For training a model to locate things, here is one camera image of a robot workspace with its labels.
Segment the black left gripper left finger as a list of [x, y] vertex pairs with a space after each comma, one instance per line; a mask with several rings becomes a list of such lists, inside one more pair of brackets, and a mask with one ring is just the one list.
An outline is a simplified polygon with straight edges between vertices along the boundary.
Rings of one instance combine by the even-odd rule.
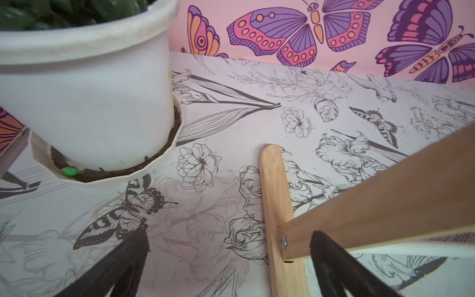
[[135, 231], [66, 287], [59, 297], [134, 297], [149, 252], [145, 231]]

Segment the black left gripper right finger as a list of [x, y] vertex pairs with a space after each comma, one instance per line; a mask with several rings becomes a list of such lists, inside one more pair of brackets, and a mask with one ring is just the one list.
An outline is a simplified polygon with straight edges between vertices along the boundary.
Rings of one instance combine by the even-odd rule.
[[323, 297], [397, 297], [399, 294], [379, 280], [323, 231], [314, 231], [310, 256]]

